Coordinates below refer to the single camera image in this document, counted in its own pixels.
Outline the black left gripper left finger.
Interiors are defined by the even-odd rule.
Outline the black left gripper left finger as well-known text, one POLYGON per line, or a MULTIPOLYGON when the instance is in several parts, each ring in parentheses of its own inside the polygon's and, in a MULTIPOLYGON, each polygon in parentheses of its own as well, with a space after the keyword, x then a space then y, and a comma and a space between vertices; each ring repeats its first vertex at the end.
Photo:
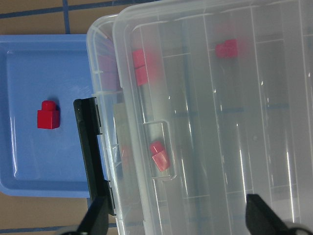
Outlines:
POLYGON ((109 228, 108 215, 109 207, 106 197, 96 197, 76 232, 107 233, 109 228))

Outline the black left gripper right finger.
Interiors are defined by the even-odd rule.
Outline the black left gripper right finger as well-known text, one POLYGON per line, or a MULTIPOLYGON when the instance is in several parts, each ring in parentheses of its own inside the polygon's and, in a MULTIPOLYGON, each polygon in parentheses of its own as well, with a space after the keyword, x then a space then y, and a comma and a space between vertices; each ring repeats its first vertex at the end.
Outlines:
POLYGON ((293 234, 258 194, 246 196, 246 227, 251 235, 293 234))

